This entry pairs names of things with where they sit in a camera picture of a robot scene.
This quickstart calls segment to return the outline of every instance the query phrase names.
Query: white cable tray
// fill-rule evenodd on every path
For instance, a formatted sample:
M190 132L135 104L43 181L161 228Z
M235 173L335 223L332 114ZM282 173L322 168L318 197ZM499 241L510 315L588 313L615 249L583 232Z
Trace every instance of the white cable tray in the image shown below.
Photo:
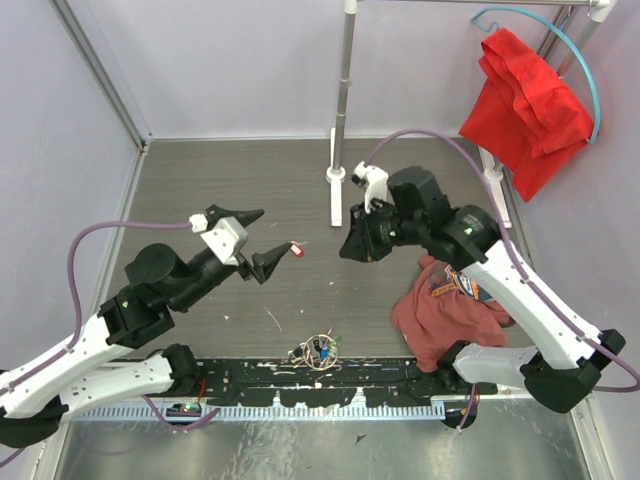
M165 402L159 407L165 415L168 406L173 402ZM297 406L293 408L282 405L271 407L213 407L204 405L202 415L206 415L214 408L220 413L212 422L264 422L264 421L364 421L364 420L444 420L445 408L442 401L433 401L429 407L377 407L367 408L364 403L352 402L340 407L307 408ZM169 417L175 423L188 423L199 417ZM129 401L115 403L110 406L97 408L74 419L74 421L157 421L149 406L143 401Z

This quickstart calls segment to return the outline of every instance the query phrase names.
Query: metal pole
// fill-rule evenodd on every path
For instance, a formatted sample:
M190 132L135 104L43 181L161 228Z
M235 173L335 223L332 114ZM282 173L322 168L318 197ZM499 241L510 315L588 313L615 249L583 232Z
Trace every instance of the metal pole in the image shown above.
M331 169L340 170L342 161L342 145L344 141L344 126L347 120L347 97L349 95L349 84L351 80L349 75L351 72L351 55L353 52L353 36L356 26L357 8L345 8L344 15L344 35L342 40L342 63L340 67L340 87L338 89L338 108L336 111L336 131L335 142L333 146L333 158L331 161Z
M552 23L560 30L563 30L563 28L569 26L571 21L575 18L577 12L577 7L569 5L559 7ZM555 33L553 33L551 30L547 30L547 33L544 36L542 43L540 43L540 46L538 47L538 51L536 53L544 60L548 60L551 54L554 52L559 41L560 39Z
M576 44L576 47L578 47L578 50L584 49L585 45L587 44L591 36L598 29L598 26L600 26L600 23L601 22L594 22L593 20L589 20L589 23L587 23L587 25L584 27L584 29L580 33L578 40L575 41L575 44ZM567 55L564 57L564 60L560 64L560 67L558 67L557 73L560 78L564 77L565 74L569 71L569 68L571 68L571 65L573 64L573 61L575 59L576 57L572 52L567 53Z

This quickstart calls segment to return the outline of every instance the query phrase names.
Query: small red object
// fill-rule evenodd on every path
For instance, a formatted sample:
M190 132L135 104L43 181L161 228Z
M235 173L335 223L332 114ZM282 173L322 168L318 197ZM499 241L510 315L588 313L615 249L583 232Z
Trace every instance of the small red object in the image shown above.
M291 242L291 251L296 257L304 257L304 250L296 242Z

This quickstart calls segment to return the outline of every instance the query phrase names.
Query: white pole base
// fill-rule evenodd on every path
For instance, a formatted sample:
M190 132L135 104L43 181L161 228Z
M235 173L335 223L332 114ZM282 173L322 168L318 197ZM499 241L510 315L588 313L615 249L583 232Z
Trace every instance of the white pole base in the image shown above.
M618 0L600 0L595 9L589 8L589 18L592 22L602 23L611 13Z
M342 182L344 182L347 172L344 167L334 170L333 165L333 149L336 142L336 129L331 129L331 145L329 154L329 168L327 168L326 179L331 185L331 226L342 226Z
M484 176L489 182L491 187L491 195L496 201L500 215L504 220L506 228L511 228L511 219L509 217L509 211L507 210L507 202L504 199L504 192L502 191L502 169L496 165L496 160L493 155L482 147L478 147L480 150L480 159L482 160L482 166L484 168Z

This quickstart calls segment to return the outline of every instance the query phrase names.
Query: white plastic bracket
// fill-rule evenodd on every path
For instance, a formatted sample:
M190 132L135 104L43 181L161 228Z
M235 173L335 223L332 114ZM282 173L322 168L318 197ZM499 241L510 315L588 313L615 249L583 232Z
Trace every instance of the white plastic bracket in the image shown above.
M358 13L358 1L359 0L345 0L344 13L348 15L355 15Z
M334 170L333 165L333 149L336 142L336 129L331 129L331 154L329 156L329 168L327 168L326 179L329 185L331 185L331 226L342 226L342 182L344 182L347 172L344 167L340 167L339 170Z
M200 237L220 262L231 266L238 265L236 255L249 240L249 234L234 217L221 218L212 230Z
M504 165L502 162L496 161L495 157L484 148L478 147L478 150L480 151L480 160L482 161L484 176L491 187L491 196L498 206L505 227L511 228L511 218L509 217L507 202L504 198L504 192L502 191L502 179L504 178L502 169Z
M387 180L389 174L376 166L364 166L364 162L360 162L353 170L353 174L364 182L364 210L371 213L371 202L374 199L387 201Z
M538 354L537 347L501 348L467 345L456 355L456 372L469 383L490 382L525 388L520 367Z
M202 233L207 230L209 221L203 213L196 213L189 217L189 223L191 224L191 231L193 233Z
M589 19L592 22L604 22L617 1L618 0L600 0L595 7L589 7Z

